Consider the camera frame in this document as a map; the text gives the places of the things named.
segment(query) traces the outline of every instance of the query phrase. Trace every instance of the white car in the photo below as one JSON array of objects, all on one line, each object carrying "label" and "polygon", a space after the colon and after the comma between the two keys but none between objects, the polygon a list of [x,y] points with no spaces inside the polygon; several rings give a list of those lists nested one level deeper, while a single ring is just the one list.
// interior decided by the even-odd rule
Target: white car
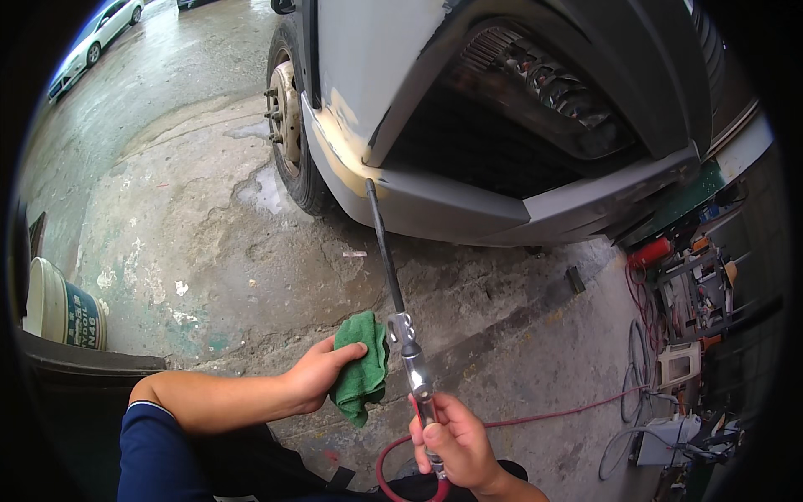
[{"label": "white car", "polygon": [[47,99],[53,103],[69,91],[84,70],[98,62],[102,50],[126,26],[133,26],[140,21],[144,8],[144,0],[119,0],[98,12],[87,26],[90,33],[70,52],[56,73],[47,90]]}]

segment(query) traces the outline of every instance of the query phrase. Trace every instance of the red extinguisher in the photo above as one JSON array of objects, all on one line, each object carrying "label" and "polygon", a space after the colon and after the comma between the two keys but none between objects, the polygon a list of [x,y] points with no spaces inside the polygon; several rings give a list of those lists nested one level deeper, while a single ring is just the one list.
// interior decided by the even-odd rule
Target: red extinguisher
[{"label": "red extinguisher", "polygon": [[627,257],[627,261],[639,268],[649,268],[661,258],[672,252],[672,244],[666,237],[660,237]]}]

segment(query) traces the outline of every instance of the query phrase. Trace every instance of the concrete floor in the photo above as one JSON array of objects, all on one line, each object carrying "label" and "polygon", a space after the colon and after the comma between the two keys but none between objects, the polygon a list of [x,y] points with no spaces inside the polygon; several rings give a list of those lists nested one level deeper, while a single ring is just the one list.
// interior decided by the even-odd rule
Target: concrete floor
[{"label": "concrete floor", "polygon": [[[263,121],[268,1],[178,12],[147,5],[55,107],[23,175],[29,217],[48,213],[43,256],[108,308],[108,349],[175,369],[277,374],[353,313],[391,311],[373,230],[311,218],[288,199]],[[549,250],[460,247],[393,236],[399,280],[437,387],[487,421],[564,410],[616,394],[637,315],[620,251],[603,240]],[[366,251],[344,258],[342,251]],[[576,265],[586,291],[564,277]],[[410,420],[397,353],[385,401],[355,429],[327,402],[272,426],[323,476],[373,464]],[[648,500],[658,470],[597,465],[621,430],[618,402],[490,431],[553,500]],[[410,457],[401,447],[392,475]]]}]

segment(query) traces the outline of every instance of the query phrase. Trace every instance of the car door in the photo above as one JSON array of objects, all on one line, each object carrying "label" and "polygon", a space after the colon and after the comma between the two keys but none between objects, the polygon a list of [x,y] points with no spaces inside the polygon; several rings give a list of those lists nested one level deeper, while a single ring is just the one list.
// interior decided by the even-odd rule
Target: car door
[{"label": "car door", "polygon": [[130,5],[127,4],[129,4],[127,0],[120,0],[112,6],[115,9],[115,13],[111,21],[112,29],[114,30],[111,36],[116,35],[131,21],[131,10],[128,8]]},{"label": "car door", "polygon": [[114,14],[119,10],[117,4],[111,5],[102,16],[96,30],[97,40],[100,45],[106,47],[109,39],[116,33],[114,29]]}]

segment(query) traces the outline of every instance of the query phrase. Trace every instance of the wheel hub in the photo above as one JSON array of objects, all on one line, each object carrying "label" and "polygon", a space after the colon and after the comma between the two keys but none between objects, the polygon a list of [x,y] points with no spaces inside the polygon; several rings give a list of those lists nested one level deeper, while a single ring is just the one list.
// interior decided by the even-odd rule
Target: wheel hub
[{"label": "wheel hub", "polygon": [[271,128],[271,141],[284,157],[290,175],[295,177],[299,174],[298,163],[301,160],[301,121],[293,77],[292,61],[285,61],[274,68],[271,86],[265,91],[265,117]]}]

